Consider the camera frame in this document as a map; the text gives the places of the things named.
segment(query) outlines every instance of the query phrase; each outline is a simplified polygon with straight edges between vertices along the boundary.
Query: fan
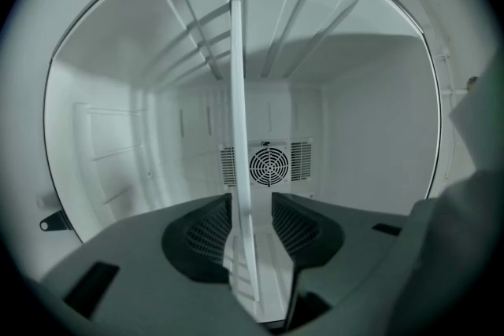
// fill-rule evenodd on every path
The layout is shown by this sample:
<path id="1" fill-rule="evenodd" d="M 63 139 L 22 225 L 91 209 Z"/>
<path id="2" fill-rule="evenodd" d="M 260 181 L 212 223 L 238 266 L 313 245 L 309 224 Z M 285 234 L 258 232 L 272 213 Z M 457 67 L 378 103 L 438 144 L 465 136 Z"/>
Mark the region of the fan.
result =
<path id="1" fill-rule="evenodd" d="M 288 170 L 287 156 L 272 147 L 259 150 L 250 160 L 250 175 L 261 185 L 275 185 L 284 179 Z"/>

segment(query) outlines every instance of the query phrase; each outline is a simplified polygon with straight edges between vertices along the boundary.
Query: white vertical divider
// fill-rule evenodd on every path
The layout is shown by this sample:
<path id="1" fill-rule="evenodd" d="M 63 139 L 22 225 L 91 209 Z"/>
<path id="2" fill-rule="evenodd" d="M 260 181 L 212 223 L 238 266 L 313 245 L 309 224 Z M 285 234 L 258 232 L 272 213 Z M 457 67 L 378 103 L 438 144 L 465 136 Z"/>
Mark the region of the white vertical divider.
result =
<path id="1" fill-rule="evenodd" d="M 231 104 L 239 225 L 254 300 L 259 301 L 258 265 L 255 255 L 254 227 L 252 225 L 249 157 L 246 139 L 242 33 L 242 3 L 240 0 L 231 0 Z"/>

